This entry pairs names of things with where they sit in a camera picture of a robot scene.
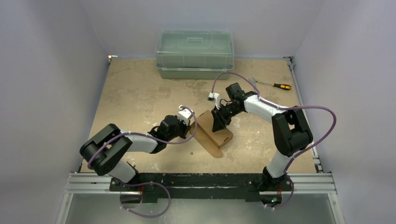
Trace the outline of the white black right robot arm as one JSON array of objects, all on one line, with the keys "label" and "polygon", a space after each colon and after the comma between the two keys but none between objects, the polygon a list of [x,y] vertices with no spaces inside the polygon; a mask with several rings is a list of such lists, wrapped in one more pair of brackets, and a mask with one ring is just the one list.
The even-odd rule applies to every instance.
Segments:
[{"label": "white black right robot arm", "polygon": [[285,179],[286,170],[292,157],[307,148],[313,135],[301,109],[286,110],[260,97],[257,91],[245,92],[238,83],[226,88],[229,101],[221,104],[218,93],[211,92],[208,100],[215,103],[212,132],[225,129],[232,117],[241,112],[254,114],[272,125],[277,151],[271,162],[264,167],[258,189],[273,190]]}]

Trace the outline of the brown cardboard box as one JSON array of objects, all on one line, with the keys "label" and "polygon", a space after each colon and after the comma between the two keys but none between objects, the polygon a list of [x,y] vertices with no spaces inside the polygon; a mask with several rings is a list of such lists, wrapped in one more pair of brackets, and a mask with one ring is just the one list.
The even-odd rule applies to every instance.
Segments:
[{"label": "brown cardboard box", "polygon": [[212,156],[220,158],[223,156],[222,148],[233,139],[233,133],[227,128],[217,132],[212,131],[213,117],[209,110],[206,110],[197,117],[198,124],[195,121],[191,123],[190,134],[197,131],[194,138],[198,143]]}]

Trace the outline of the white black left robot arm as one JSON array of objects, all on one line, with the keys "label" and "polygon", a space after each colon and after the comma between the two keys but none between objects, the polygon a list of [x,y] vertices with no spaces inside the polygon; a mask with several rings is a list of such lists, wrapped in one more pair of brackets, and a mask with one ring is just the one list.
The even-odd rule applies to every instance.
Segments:
[{"label": "white black left robot arm", "polygon": [[139,173],[121,160],[124,154],[156,154],[172,144],[173,139],[186,139],[190,123],[176,115],[167,115],[147,134],[122,132],[115,124],[108,124],[84,143],[79,152],[97,175],[110,175],[120,180],[126,190],[133,191],[139,186]]}]

